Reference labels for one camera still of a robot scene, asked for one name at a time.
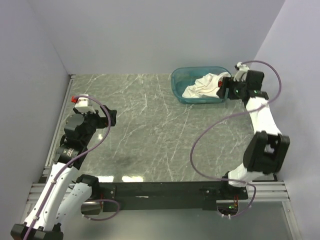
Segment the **teal plastic bin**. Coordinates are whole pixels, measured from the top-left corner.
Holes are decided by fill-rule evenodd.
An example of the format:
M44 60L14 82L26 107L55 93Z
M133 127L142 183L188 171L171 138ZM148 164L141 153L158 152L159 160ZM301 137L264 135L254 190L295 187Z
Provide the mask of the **teal plastic bin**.
M196 79L199 79L206 74L221 74L230 72L221 66L197 66L197 67L181 67L177 68L171 74L171 89L173 95L181 104L199 105L199 104L222 104L227 97L201 97L201 98L185 98L183 93L188 86L195 84Z

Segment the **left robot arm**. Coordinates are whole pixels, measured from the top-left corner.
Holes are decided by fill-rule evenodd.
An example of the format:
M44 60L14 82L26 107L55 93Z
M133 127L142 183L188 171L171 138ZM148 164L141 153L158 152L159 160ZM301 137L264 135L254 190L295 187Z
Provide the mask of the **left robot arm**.
M62 240L67 221L85 201L101 196L99 179L81 175L70 194L66 194L73 177L79 172L98 129L116 125L117 111L106 105L100 108L76 105L64 126L64 134L55 152L51 172L35 206L23 223L15 224L10 235L15 240Z

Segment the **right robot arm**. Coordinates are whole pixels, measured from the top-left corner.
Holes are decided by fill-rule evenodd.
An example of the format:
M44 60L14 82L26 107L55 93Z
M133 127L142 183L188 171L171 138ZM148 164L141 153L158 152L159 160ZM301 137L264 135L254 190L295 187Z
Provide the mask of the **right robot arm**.
M219 83L218 96L227 94L230 100L241 100L254 131L242 163L223 176L219 193L226 200L240 194L246 182L278 173L290 145L290 138L281 133L274 121L268 94L261 90L264 77L261 71L240 69Z

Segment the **white t-shirt red print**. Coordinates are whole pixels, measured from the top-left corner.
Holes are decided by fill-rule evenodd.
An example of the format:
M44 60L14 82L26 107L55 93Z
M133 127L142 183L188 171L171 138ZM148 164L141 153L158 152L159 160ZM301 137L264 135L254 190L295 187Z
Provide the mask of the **white t-shirt red print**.
M228 72L220 74L208 73L201 78L195 80L193 85L189 85L184 90L183 98L219 98L218 90L221 88L219 82L223 77L230 77Z

